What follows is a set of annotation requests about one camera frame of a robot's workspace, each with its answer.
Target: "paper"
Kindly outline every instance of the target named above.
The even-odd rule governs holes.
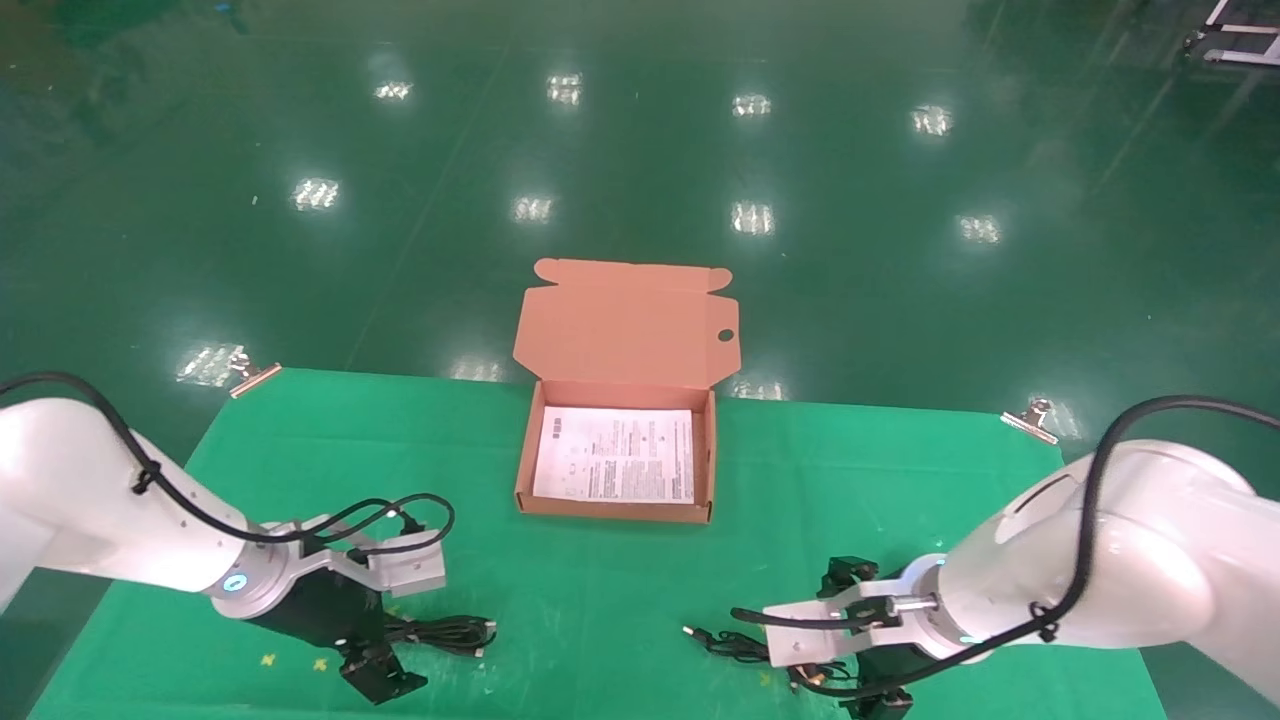
[[[548,407],[534,495],[692,505],[692,413]]]

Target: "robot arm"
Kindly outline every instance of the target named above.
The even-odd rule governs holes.
[[[1212,398],[1148,401],[1108,428],[1096,455],[1021,493],[950,553],[925,555],[887,578],[876,578],[873,562],[836,557],[818,600],[732,615],[765,626],[774,666],[856,655],[858,688],[808,685],[846,698],[855,717],[897,717],[910,706],[901,685],[1002,644],[1041,641],[1097,648],[1185,641],[1280,705],[1272,650],[1280,564],[1270,552],[1280,541],[1280,503],[1198,450],[1117,445],[1138,418],[1174,407],[1280,429],[1280,420]]]
[[[227,618],[337,650],[343,678],[374,703],[426,683],[406,673],[390,648],[388,637],[397,633],[389,628],[404,623],[383,611],[381,592],[444,585],[439,538],[452,524],[452,507],[443,498],[406,498],[444,505],[451,520],[440,530],[416,527],[374,542],[342,523],[328,524],[356,547],[340,552],[300,523],[252,524],[146,438],[133,438],[159,462],[172,492],[232,530],[274,541],[227,534],[157,487],[138,492],[138,461],[99,410],[32,400],[0,409],[0,611],[37,566],[200,592]],[[379,512],[396,506],[369,505]],[[494,624],[474,620],[479,648],[493,639]]]
[[[193,502],[232,527],[250,528],[242,512],[134,437]],[[33,566],[183,592],[212,587],[246,542],[195,521],[160,492],[131,492],[137,475],[133,457],[88,405],[42,398],[0,410],[0,543],[6,548],[0,607]]]

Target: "box flap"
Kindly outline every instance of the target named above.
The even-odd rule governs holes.
[[[691,265],[635,265],[568,258],[543,258],[534,264],[538,277],[556,284],[644,286],[654,290],[716,292],[733,279],[726,268]]]
[[[543,259],[525,292],[516,360],[544,380],[709,388],[741,368],[723,268]]]

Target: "open cardboard box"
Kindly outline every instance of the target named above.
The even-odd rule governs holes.
[[[521,512],[709,523],[716,497],[716,396],[712,386],[742,365],[737,301],[709,295],[723,268],[631,265],[544,258],[554,283],[525,292],[516,360],[540,379],[520,454]],[[694,503],[590,502],[538,497],[534,469],[547,406],[691,410]]]

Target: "green tablecloth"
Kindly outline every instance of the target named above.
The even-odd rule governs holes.
[[[726,398],[709,527],[522,516],[512,484],[529,397],[291,369],[228,402],[188,464],[260,521],[449,497],[448,587],[388,605],[497,619],[483,659],[402,648],[430,684],[371,707],[335,653],[225,620],[202,596],[116,583],[32,716],[838,720],[832,701],[710,657],[680,626],[760,634],[728,607],[812,596],[831,555],[893,568],[946,548],[1061,462],[989,415]],[[913,693],[914,720],[1162,717],[1134,651],[1007,648]]]

